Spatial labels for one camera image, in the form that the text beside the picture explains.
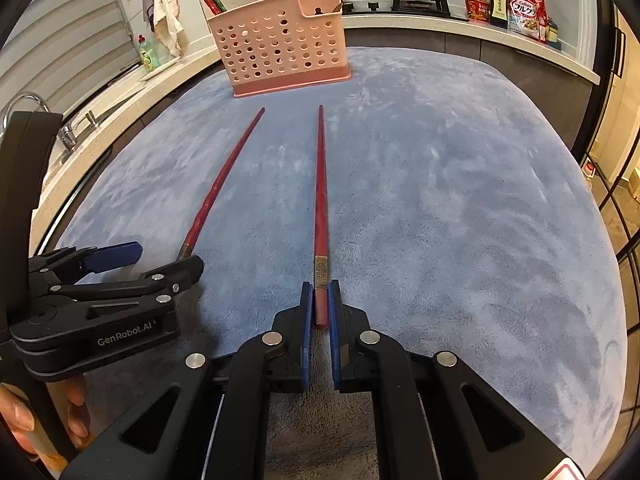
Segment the person's left hand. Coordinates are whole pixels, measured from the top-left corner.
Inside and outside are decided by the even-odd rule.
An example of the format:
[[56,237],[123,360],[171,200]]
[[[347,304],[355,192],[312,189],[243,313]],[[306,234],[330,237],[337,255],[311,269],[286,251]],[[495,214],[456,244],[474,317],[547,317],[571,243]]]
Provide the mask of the person's left hand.
[[62,382],[1,384],[1,416],[18,446],[52,474],[93,440],[84,374]]

